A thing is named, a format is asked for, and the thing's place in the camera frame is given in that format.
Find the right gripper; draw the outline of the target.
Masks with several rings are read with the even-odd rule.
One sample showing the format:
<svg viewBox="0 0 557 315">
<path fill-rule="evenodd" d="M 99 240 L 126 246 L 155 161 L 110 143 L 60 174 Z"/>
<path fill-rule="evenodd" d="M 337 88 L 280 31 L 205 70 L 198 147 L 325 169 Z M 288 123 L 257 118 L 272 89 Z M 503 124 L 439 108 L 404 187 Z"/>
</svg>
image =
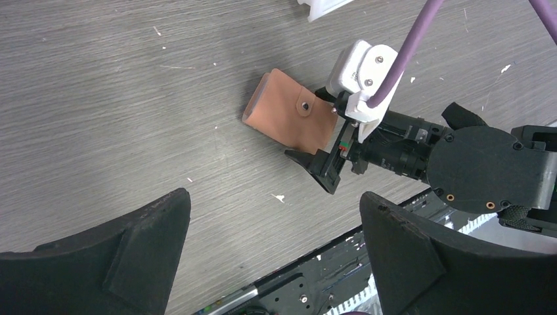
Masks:
<svg viewBox="0 0 557 315">
<path fill-rule="evenodd" d="M 335 103 L 337 112 L 346 119 L 335 142 L 335 154 L 323 150 L 315 154 L 285 150 L 284 154 L 304 168 L 325 192 L 335 194 L 347 161 L 356 175 L 362 175 L 371 164 L 414 180 L 427 179 L 431 151 L 449 133 L 448 127 L 388 110 L 379 126 L 360 143 L 358 135 L 363 124 L 345 114 L 350 94 L 340 93 L 336 98 L 322 87 L 315 95 Z"/>
</svg>

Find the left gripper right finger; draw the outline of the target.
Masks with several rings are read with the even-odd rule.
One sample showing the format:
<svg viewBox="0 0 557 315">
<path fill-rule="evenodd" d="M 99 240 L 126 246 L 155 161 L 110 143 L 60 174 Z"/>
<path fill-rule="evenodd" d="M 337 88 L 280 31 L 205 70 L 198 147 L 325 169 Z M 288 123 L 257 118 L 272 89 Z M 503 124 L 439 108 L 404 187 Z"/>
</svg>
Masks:
<svg viewBox="0 0 557 315">
<path fill-rule="evenodd" d="M 359 211 L 384 314 L 556 313 L 556 255 L 479 240 L 373 192 Z"/>
</svg>

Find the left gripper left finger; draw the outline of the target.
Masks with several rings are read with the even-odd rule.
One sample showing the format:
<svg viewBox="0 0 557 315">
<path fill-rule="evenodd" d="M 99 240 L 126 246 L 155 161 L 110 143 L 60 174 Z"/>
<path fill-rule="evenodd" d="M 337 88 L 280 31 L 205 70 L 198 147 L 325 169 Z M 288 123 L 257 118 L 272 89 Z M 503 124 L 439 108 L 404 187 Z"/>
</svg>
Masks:
<svg viewBox="0 0 557 315">
<path fill-rule="evenodd" d="M 163 314 L 190 223 L 178 188 L 80 233 L 1 254 L 2 314 Z"/>
</svg>

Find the pink leather card holder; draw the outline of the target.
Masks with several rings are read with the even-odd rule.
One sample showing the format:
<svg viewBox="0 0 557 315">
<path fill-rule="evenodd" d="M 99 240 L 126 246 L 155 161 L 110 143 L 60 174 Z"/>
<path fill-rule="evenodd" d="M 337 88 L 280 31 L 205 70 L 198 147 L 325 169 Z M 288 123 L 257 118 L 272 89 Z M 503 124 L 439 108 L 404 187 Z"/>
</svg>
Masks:
<svg viewBox="0 0 557 315">
<path fill-rule="evenodd" d="M 337 120 L 331 103 L 278 68 L 263 75 L 242 115 L 265 136 L 310 154 L 327 147 Z"/>
</svg>

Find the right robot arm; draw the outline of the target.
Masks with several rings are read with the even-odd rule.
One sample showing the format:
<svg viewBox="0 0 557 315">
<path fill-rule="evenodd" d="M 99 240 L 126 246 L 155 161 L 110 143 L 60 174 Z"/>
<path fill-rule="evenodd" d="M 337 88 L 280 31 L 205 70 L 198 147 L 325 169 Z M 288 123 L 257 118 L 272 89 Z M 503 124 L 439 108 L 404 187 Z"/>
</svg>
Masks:
<svg viewBox="0 0 557 315">
<path fill-rule="evenodd" d="M 372 164 L 426 183 L 453 209 L 496 214 L 502 226 L 555 237 L 556 126 L 506 132 L 456 103 L 442 116 L 439 125 L 387 110 L 363 140 L 364 124 L 347 118 L 331 151 L 286 155 L 329 194 L 346 162 L 357 175 Z"/>
</svg>

